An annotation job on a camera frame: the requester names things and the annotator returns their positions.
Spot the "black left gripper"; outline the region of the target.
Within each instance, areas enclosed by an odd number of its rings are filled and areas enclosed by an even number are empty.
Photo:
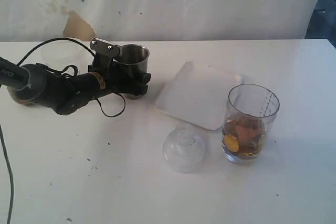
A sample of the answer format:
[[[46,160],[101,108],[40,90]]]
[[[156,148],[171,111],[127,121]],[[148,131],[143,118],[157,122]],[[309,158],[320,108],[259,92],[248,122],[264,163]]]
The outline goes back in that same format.
[[[99,38],[92,38],[90,49],[110,60],[122,56],[120,45]],[[148,83],[151,80],[151,74],[146,72],[135,75],[133,82],[130,81],[127,74],[121,70],[115,61],[110,62],[108,67],[92,63],[88,66],[88,72],[99,82],[98,89],[93,93],[94,98],[104,97],[112,93],[125,94],[127,91],[131,91],[133,95],[145,95],[148,91]]]

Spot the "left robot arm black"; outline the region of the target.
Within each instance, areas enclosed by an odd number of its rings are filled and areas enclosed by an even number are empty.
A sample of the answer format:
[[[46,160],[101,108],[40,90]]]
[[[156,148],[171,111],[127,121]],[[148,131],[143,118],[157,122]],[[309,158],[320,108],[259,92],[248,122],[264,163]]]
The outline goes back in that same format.
[[[1,85],[13,100],[51,108],[59,115],[70,115],[90,101],[110,94],[142,97],[148,91],[149,50],[137,44],[117,45],[93,38],[90,46],[68,38],[93,56],[87,73],[79,74],[75,65],[55,70],[47,65],[14,64],[1,59]]]

